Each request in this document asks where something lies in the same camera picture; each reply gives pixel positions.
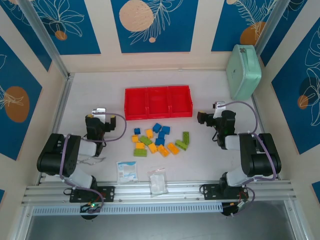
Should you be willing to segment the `aluminium mounting rail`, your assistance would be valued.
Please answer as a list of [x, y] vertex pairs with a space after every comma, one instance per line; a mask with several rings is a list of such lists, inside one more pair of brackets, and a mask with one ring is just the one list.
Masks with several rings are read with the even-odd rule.
[[[171, 204], [201, 203], [204, 195], [200, 186], [216, 184], [213, 181], [168, 181], [168, 193], [151, 196], [148, 182], [118, 184], [115, 181], [100, 181], [99, 186], [114, 186], [114, 204]], [[26, 187], [21, 204], [23, 206], [62, 206], [69, 204], [69, 197], [63, 194], [68, 186], [63, 182], [42, 182], [39, 185]], [[289, 180], [257, 181], [247, 185], [255, 193], [256, 201], [296, 200], [296, 193]]]

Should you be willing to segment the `clear zip bag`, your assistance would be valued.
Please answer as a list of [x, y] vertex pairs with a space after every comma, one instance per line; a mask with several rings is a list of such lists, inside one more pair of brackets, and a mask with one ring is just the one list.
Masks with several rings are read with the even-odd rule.
[[147, 174], [151, 197], [156, 197], [168, 193], [166, 170], [164, 168], [149, 171]]

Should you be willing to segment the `red plastic bin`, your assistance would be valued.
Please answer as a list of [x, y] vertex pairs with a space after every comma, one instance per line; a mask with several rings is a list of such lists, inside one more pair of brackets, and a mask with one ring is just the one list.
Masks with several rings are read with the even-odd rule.
[[124, 93], [124, 113], [127, 121], [146, 120], [146, 88], [126, 88]]
[[148, 87], [147, 116], [149, 119], [162, 119], [170, 117], [169, 92], [167, 86]]
[[190, 118], [193, 116], [193, 102], [188, 85], [169, 86], [168, 93], [171, 118]]

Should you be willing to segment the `mint green case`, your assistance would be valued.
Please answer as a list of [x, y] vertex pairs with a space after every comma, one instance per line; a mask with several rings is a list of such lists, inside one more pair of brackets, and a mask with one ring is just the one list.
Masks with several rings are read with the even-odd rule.
[[226, 67], [230, 97], [248, 100], [262, 78], [261, 66], [253, 45], [236, 44]]

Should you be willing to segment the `small circuit board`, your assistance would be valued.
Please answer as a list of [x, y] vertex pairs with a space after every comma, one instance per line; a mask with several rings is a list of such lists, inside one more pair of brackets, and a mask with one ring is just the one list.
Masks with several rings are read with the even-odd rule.
[[102, 204], [96, 202], [89, 202], [80, 207], [81, 214], [95, 214], [101, 211]]

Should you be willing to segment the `aluminium frame post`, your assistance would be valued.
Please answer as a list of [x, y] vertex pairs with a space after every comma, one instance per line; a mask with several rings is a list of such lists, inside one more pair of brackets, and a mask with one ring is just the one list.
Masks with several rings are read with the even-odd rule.
[[270, 13], [270, 16], [255, 44], [255, 52], [259, 58], [263, 52], [266, 44], [270, 40], [276, 26], [278, 25], [283, 13], [285, 12], [290, 0], [277, 0], [273, 10]]
[[29, 0], [16, 0], [24, 16], [28, 20], [33, 31], [37, 35], [38, 39], [42, 43], [46, 52], [49, 54], [56, 68], [62, 74], [63, 78], [68, 81], [70, 73], [68, 72], [65, 64], [60, 57], [60, 53], [52, 41], [48, 31], [34, 9], [32, 3]]

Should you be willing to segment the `blue white plastic packet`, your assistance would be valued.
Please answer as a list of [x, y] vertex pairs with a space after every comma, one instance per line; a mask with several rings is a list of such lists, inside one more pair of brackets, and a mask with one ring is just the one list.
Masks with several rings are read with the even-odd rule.
[[116, 167], [118, 184], [135, 183], [138, 181], [136, 161], [117, 162]]

